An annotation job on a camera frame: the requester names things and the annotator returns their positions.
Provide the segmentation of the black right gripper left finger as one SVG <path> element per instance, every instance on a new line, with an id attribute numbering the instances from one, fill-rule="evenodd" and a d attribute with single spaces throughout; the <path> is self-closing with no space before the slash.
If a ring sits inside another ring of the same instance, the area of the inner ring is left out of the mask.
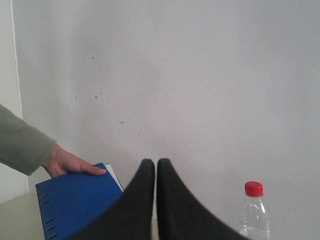
<path id="1" fill-rule="evenodd" d="M 118 199 L 101 215 L 67 236 L 67 240 L 150 240 L 155 191 L 155 164 L 143 159 Z"/>

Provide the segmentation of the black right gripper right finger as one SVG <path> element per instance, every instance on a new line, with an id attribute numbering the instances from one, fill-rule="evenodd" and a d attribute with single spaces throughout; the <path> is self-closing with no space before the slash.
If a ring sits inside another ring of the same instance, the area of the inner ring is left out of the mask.
<path id="1" fill-rule="evenodd" d="M 171 161 L 157 162 L 156 211 L 161 240 L 245 240 L 189 191 Z"/>

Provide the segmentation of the green sleeved forearm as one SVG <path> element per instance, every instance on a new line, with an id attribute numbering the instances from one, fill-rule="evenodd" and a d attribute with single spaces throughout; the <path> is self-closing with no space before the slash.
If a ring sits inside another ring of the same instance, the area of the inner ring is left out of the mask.
<path id="1" fill-rule="evenodd" d="M 30 176 L 55 148 L 57 142 L 0 106 L 0 162 Z"/>

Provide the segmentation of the person's open bare hand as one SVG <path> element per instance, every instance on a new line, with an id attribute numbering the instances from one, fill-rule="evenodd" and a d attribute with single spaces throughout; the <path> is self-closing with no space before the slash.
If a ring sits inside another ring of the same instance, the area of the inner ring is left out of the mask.
<path id="1" fill-rule="evenodd" d="M 51 178 L 68 173 L 85 173 L 94 176 L 104 175 L 107 170 L 92 165 L 78 156 L 64 150 L 58 144 L 41 164 Z"/>

